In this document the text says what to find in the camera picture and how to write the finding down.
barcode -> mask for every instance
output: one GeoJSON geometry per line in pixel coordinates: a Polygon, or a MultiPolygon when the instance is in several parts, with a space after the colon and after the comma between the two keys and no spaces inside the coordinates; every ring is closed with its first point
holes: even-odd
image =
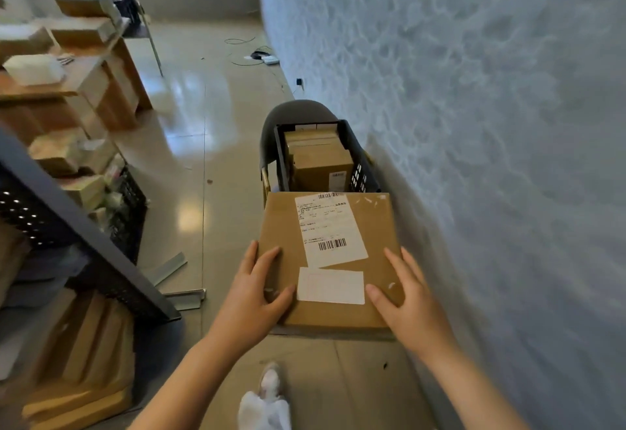
{"type": "Polygon", "coordinates": [[[319,245],[319,250],[330,250],[332,248],[345,247],[347,244],[346,239],[342,238],[318,242],[317,245],[319,245]]]}
{"type": "Polygon", "coordinates": [[[332,198],[334,196],[340,196],[340,194],[339,193],[323,193],[321,195],[317,195],[317,197],[320,198],[320,199],[332,198]]]}

forearm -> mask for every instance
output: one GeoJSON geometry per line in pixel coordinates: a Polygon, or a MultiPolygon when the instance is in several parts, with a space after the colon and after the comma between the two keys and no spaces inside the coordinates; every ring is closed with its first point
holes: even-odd
{"type": "Polygon", "coordinates": [[[426,364],[466,430],[528,430],[517,411],[460,350],[426,364]]]}
{"type": "Polygon", "coordinates": [[[211,333],[193,346],[130,430],[196,430],[217,389],[237,362],[211,333]]]}

tile floor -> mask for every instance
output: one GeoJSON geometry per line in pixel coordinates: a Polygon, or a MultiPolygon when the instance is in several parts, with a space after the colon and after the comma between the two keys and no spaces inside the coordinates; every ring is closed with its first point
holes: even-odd
{"type": "MultiPolygon", "coordinates": [[[[115,135],[151,199],[139,267],[184,252],[188,264],[163,292],[207,289],[184,312],[186,344],[208,331],[263,214],[258,141],[265,115],[292,99],[279,66],[237,66],[267,44],[258,21],[155,23],[161,78],[147,40],[128,46],[155,110],[136,131],[115,135]],[[226,38],[253,41],[226,44],[226,38]]],[[[236,429],[239,400],[266,362],[283,364],[294,429],[431,429],[430,411],[402,347],[270,336],[233,369],[204,429],[236,429]]]]}

chair backrest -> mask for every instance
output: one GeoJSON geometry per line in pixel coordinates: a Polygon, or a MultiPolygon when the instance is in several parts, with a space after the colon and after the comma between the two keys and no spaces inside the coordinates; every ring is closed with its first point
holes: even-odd
{"type": "Polygon", "coordinates": [[[337,120],[328,108],[320,102],[300,99],[283,102],[274,107],[265,118],[261,132],[261,168],[278,160],[278,146],[274,136],[277,125],[289,123],[333,122],[337,120]]]}

shoe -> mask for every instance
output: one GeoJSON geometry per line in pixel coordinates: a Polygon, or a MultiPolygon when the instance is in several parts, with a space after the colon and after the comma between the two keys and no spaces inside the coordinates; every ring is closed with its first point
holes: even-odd
{"type": "Polygon", "coordinates": [[[265,366],[259,380],[258,395],[264,401],[274,402],[283,395],[282,379],[280,378],[278,363],[269,363],[265,366]]]}

